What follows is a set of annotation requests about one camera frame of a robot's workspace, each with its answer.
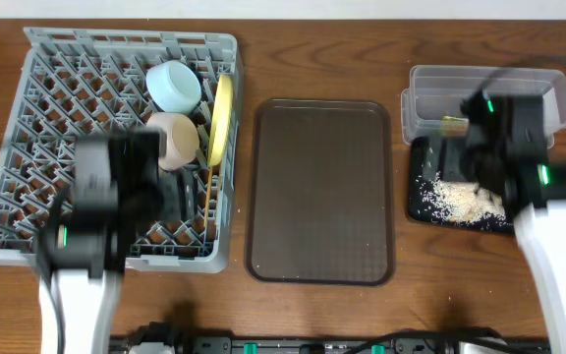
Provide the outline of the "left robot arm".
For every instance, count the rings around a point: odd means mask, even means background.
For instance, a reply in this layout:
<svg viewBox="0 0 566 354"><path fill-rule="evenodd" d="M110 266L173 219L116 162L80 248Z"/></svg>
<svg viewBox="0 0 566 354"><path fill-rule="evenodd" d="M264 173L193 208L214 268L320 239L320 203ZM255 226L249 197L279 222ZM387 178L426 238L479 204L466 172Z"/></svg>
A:
<svg viewBox="0 0 566 354"><path fill-rule="evenodd" d="M105 353L126 268L141 228L196 214L192 173L156 168L78 171L73 209L58 194L34 238L43 353Z"/></svg>

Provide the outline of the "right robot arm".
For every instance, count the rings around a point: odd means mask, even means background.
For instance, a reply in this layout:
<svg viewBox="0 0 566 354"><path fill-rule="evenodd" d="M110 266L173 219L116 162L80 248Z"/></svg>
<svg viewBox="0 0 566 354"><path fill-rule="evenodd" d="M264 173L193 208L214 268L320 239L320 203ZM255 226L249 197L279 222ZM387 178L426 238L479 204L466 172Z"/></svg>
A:
<svg viewBox="0 0 566 354"><path fill-rule="evenodd" d="M538 95L490 95L461 105L469 126L460 172L499 196L536 284L550 349L566 353L566 162L551 161Z"/></svg>

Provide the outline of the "pink-rimmed white bowl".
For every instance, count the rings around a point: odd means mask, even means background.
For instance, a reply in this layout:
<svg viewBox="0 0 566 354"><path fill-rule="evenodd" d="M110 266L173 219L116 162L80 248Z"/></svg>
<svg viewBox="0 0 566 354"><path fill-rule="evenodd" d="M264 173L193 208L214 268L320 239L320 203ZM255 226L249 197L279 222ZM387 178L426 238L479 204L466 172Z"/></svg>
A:
<svg viewBox="0 0 566 354"><path fill-rule="evenodd" d="M198 130L193 121L180 113L158 112L152 114L146 122L147 128L160 130L163 153L159 156L159 167L174 171L196 158L199 149Z"/></svg>

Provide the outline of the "yellow round plate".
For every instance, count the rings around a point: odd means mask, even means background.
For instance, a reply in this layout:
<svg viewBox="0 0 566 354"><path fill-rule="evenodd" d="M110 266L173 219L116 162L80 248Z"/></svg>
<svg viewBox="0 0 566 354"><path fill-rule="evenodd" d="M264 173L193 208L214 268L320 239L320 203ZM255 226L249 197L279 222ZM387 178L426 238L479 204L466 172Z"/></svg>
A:
<svg viewBox="0 0 566 354"><path fill-rule="evenodd" d="M233 82L229 75L219 77L213 106L208 147L208 166L218 165L223 157L233 107Z"/></svg>

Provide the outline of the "light blue bowl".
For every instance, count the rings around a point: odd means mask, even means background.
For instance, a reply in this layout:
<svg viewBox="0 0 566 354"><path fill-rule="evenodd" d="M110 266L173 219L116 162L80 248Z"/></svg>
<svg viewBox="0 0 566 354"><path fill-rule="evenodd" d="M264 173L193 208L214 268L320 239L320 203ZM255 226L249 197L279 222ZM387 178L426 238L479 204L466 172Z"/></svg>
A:
<svg viewBox="0 0 566 354"><path fill-rule="evenodd" d="M189 115L200 103L198 77L180 61L171 60L150 68L145 83L152 100L164 112Z"/></svg>

